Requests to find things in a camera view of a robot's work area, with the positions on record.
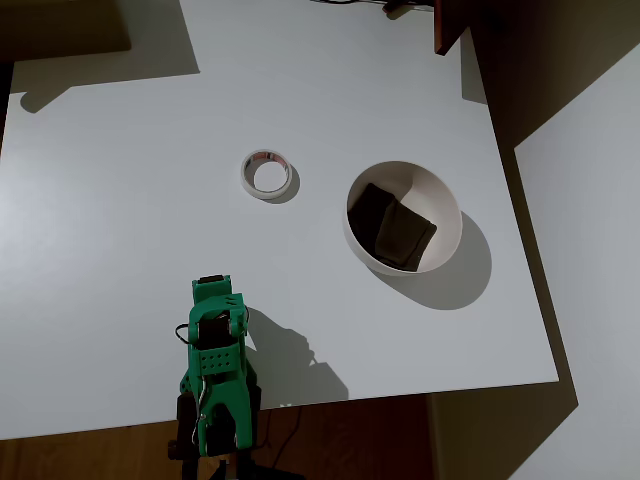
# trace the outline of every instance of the roll of tape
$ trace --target roll of tape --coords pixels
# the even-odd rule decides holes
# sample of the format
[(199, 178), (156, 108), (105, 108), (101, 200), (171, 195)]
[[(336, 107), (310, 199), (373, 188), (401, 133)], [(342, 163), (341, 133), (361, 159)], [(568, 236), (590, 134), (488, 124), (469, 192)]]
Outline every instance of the roll of tape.
[[(257, 168), (267, 162), (276, 162), (284, 169), (285, 174), (287, 175), (287, 179), (277, 190), (272, 191), (264, 191), (258, 190), (254, 183), (254, 175)], [(256, 150), (253, 153), (247, 155), (242, 162), (242, 169), (240, 171), (240, 179), (242, 181), (242, 186), (249, 193), (249, 195), (259, 198), (260, 200), (273, 200), (274, 198), (278, 198), (283, 195), (291, 186), (292, 179), (292, 167), (287, 160), (277, 152), (272, 150)]]

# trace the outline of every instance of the black cable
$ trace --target black cable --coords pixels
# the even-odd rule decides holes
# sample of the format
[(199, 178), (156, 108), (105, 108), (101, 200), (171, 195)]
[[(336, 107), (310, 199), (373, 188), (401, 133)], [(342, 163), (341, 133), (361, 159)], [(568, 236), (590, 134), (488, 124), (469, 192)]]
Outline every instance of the black cable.
[(266, 431), (266, 433), (264, 435), (264, 440), (262, 441), (262, 443), (259, 446), (257, 446), (255, 448), (256, 450), (264, 448), (264, 446), (269, 441), (269, 429), (271, 428), (271, 412), (273, 412), (273, 410), (269, 410), (269, 416), (267, 417), (267, 431)]
[(351, 3), (359, 3), (360, 0), (345, 0), (344, 2), (340, 2), (338, 0), (311, 0), (316, 3), (328, 3), (330, 5), (349, 5)]
[(183, 328), (188, 328), (188, 327), (189, 327), (189, 324), (188, 324), (188, 323), (183, 323), (182, 325), (178, 325), (178, 326), (176, 327), (176, 337), (178, 337), (178, 338), (180, 339), (180, 341), (181, 341), (182, 343), (184, 343), (185, 345), (189, 345), (189, 341), (188, 341), (188, 340), (185, 340), (184, 338), (182, 338), (182, 337), (180, 336), (180, 334), (178, 333), (178, 330), (181, 330), (181, 329), (183, 329)]
[(296, 426), (293, 427), (293, 430), (291, 431), (287, 439), (284, 441), (284, 443), (280, 447), (280, 451), (278, 452), (278, 455), (276, 455), (276, 459), (273, 461), (273, 467), (271, 468), (276, 468), (276, 465), (278, 464), (278, 460), (280, 460), (280, 455), (282, 455), (282, 452), (284, 452), (284, 448), (287, 446), (287, 443), (289, 443), (289, 440), (291, 440), (293, 436), (296, 434), (296, 432), (298, 431), (298, 428), (300, 428), (300, 417), (302, 417), (302, 407), (298, 407), (298, 419), (296, 420)]

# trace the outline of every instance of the tape roll hole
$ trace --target tape roll hole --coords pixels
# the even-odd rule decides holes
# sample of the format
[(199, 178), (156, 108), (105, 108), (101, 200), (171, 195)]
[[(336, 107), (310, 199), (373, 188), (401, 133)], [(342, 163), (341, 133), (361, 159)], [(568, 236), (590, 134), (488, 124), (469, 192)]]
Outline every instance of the tape roll hole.
[(243, 164), (245, 189), (263, 199), (284, 193), (291, 183), (291, 166), (279, 154), (261, 150), (249, 155)]

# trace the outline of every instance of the wooden floor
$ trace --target wooden floor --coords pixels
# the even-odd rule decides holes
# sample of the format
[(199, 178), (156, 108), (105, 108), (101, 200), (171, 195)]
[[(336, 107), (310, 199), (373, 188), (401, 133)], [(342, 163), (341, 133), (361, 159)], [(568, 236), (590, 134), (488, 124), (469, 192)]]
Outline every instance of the wooden floor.
[[(307, 480), (433, 478), (424, 395), (260, 412), (258, 465), (273, 466), (298, 415), (280, 470)], [(176, 422), (164, 422), (1, 441), (0, 479), (177, 480), (180, 463), (167, 459), (176, 429)], [(201, 460), (200, 478), (212, 469)]]

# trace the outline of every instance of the white bowl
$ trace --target white bowl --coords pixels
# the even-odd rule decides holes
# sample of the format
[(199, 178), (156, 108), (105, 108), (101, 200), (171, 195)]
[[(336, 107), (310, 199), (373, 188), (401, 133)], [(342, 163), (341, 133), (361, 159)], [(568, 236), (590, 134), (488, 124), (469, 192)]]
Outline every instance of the white bowl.
[[(438, 227), (422, 255), (418, 271), (398, 270), (379, 262), (362, 248), (353, 235), (347, 211), (369, 183), (393, 193), (400, 203)], [(347, 243), (367, 267), (383, 275), (397, 277), (416, 275), (440, 267), (455, 253), (462, 237), (462, 214), (451, 190), (429, 170), (407, 162), (379, 163), (362, 172), (349, 190), (343, 225)]]

